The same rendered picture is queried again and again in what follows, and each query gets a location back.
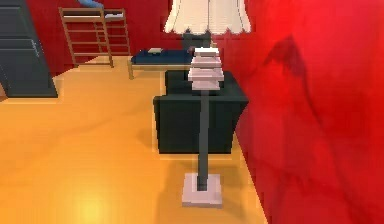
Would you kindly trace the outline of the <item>grey floor lamp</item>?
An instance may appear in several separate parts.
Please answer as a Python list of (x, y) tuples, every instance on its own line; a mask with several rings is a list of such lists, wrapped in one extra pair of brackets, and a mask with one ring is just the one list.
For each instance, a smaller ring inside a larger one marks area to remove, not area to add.
[(220, 89), (224, 80), (219, 50), (215, 47), (195, 48), (188, 80), (192, 90), (200, 92), (200, 130), (198, 168), (196, 173), (186, 173), (182, 192), (185, 207), (221, 208), (222, 194), (219, 174), (208, 173), (209, 150), (209, 92)]

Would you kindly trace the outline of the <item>dark blue low table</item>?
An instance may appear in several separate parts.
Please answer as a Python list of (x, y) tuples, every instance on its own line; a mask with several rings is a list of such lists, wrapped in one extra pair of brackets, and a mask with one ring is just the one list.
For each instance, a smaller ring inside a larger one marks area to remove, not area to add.
[(162, 50), (150, 53), (141, 50), (127, 61), (129, 78), (134, 78), (135, 71), (188, 70), (192, 55), (186, 50)]

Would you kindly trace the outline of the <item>cream scalloped lamp shade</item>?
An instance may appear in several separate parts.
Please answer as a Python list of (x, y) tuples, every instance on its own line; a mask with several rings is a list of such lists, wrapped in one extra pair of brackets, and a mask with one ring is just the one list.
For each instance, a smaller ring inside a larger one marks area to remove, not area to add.
[(164, 25), (166, 33), (222, 35), (250, 33), (245, 0), (173, 0)]

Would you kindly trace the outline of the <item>brown wooden shelf rack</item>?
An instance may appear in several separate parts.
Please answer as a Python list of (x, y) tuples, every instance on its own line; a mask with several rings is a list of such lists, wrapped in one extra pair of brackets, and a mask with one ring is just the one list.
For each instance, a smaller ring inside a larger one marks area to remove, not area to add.
[(113, 56), (131, 54), (126, 11), (101, 8), (59, 8), (74, 67), (90, 57), (106, 57), (96, 65), (114, 67)]

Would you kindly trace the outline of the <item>blue object on shelf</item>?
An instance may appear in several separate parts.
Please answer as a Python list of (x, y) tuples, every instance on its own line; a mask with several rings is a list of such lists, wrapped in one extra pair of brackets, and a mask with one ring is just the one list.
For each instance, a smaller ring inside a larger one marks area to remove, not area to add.
[(104, 9), (104, 5), (102, 3), (97, 2), (96, 0), (77, 0), (77, 1), (83, 7)]

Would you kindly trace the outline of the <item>dark grey cupboard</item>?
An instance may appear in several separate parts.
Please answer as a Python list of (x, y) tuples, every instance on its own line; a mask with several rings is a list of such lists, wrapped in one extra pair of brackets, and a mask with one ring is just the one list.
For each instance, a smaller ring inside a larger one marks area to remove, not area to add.
[(0, 0), (0, 85), (8, 98), (57, 98), (26, 0)]

